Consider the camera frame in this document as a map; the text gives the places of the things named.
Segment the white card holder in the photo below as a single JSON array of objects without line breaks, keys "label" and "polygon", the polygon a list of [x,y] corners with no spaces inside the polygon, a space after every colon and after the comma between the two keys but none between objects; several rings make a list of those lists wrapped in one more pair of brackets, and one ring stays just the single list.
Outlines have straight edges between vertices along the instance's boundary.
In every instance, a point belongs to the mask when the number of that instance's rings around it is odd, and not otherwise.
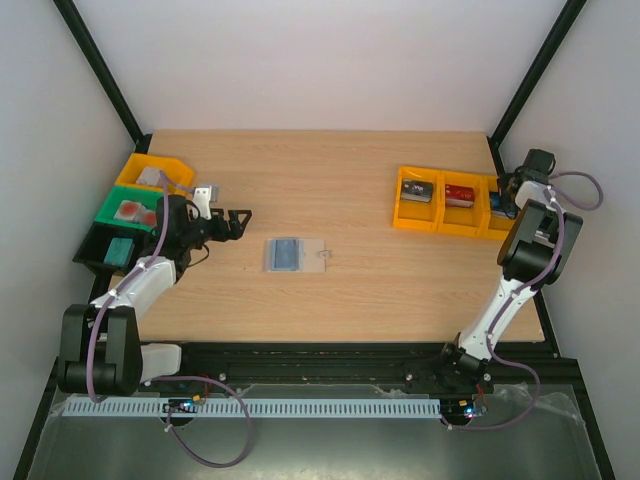
[{"label": "white card holder", "polygon": [[323,273],[332,251],[323,239],[279,237],[265,241],[263,271],[269,273]]}]

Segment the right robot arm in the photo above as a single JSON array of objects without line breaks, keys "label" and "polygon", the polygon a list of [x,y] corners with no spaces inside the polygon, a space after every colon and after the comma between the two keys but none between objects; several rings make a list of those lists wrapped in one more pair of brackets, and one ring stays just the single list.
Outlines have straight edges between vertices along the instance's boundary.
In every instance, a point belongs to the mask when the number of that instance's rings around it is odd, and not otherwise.
[{"label": "right robot arm", "polygon": [[497,257],[501,277],[484,311],[445,344],[434,377],[446,391],[471,391],[485,380],[495,348],[516,313],[562,273],[583,226],[552,185],[555,156],[531,149],[522,165],[498,179],[499,198],[517,209]]}]

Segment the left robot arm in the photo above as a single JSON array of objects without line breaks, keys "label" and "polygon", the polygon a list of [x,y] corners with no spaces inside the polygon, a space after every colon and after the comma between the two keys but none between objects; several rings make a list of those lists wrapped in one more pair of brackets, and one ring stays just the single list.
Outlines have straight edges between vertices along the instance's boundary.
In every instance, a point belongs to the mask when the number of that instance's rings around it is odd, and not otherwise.
[{"label": "left robot arm", "polygon": [[193,251],[240,239],[251,217],[249,210],[215,209],[182,195],[163,195],[156,208],[158,232],[131,271],[90,303],[73,304],[64,312],[59,389],[99,403],[178,373],[180,345],[142,343],[138,323],[190,268]]}]

